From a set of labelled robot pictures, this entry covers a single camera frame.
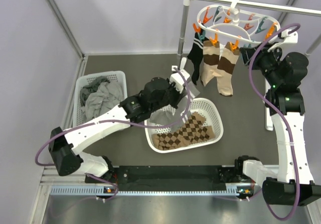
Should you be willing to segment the yellow-orange peg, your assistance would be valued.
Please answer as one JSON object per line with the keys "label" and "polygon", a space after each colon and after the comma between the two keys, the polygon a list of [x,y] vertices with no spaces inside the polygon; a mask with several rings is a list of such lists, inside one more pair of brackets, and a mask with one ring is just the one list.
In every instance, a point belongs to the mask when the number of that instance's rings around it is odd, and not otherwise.
{"label": "yellow-orange peg", "polygon": [[229,45],[230,45],[230,50],[234,52],[235,50],[238,49],[239,40],[236,40],[235,43],[229,42]]}
{"label": "yellow-orange peg", "polygon": [[215,33],[214,37],[209,37],[209,40],[213,46],[216,46],[219,43],[218,34]]}

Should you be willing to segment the black sock with white stripes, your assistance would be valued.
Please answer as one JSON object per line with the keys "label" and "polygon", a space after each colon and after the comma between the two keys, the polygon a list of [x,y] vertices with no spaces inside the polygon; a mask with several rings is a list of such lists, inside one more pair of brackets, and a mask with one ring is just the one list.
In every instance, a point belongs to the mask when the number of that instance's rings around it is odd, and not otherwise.
{"label": "black sock with white stripes", "polygon": [[200,76],[200,65],[203,60],[203,41],[200,39],[200,34],[195,33],[192,48],[187,55],[187,58],[192,62],[194,71],[192,74],[192,82],[197,85]]}

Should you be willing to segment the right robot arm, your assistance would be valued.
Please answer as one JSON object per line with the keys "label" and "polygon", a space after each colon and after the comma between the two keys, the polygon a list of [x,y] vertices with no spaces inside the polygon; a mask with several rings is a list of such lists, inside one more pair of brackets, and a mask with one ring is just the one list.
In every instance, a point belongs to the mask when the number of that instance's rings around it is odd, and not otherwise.
{"label": "right robot arm", "polygon": [[307,75],[308,58],[298,52],[285,57],[282,50],[269,47],[242,47],[244,64],[260,70],[270,89],[265,95],[277,138],[278,172],[265,167],[257,158],[242,156],[234,169],[237,180],[254,180],[269,205],[306,206],[320,198],[320,186],[310,172],[303,134],[305,107],[299,86]]}

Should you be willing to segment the white round clip hanger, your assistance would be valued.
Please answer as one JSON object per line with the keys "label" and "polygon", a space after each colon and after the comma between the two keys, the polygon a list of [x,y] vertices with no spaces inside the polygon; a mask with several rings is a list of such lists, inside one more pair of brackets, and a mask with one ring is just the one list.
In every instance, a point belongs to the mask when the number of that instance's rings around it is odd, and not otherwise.
{"label": "white round clip hanger", "polygon": [[232,0],[230,6],[213,4],[204,7],[197,14],[195,24],[202,31],[223,37],[233,43],[239,40],[248,46],[256,46],[280,29],[280,23],[271,16],[245,11]]}

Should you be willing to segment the brown beige striped socks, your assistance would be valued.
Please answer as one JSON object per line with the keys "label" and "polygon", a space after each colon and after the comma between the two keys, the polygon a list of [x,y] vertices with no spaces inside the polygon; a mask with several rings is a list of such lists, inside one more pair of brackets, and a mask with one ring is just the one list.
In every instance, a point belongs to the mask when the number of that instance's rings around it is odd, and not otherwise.
{"label": "brown beige striped socks", "polygon": [[206,86],[214,77],[221,77],[218,71],[220,61],[220,43],[214,45],[210,40],[203,43],[203,71],[201,74],[201,83]]}

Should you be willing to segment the teal clothes peg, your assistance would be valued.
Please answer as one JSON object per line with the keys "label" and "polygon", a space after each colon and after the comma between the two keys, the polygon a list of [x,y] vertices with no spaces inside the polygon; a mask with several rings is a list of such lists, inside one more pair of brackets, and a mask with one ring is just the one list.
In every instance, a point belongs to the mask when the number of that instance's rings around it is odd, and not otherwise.
{"label": "teal clothes peg", "polygon": [[203,31],[203,32],[197,32],[197,39],[201,42],[203,42],[205,40],[205,37],[206,37],[206,32]]}

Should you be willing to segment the orange clothes peg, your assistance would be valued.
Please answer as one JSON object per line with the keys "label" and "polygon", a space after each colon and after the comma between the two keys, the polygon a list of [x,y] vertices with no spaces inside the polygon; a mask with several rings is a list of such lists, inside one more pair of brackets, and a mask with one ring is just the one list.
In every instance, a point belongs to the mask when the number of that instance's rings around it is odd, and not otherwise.
{"label": "orange clothes peg", "polygon": [[194,31],[198,34],[200,34],[202,31],[202,28],[198,24],[193,23],[193,28],[194,28]]}

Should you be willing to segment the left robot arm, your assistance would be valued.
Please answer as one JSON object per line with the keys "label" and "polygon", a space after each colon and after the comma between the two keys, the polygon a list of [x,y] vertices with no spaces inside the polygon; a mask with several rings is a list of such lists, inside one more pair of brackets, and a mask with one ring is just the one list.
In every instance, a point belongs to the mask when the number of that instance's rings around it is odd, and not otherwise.
{"label": "left robot arm", "polygon": [[191,100],[187,78],[181,72],[168,79],[155,77],[138,94],[126,98],[107,113],[72,129],[52,130],[48,150],[59,176],[80,171],[103,182],[110,181],[114,175],[111,161],[105,156],[87,154],[84,149],[114,132],[141,126],[162,107],[177,108],[181,100]]}

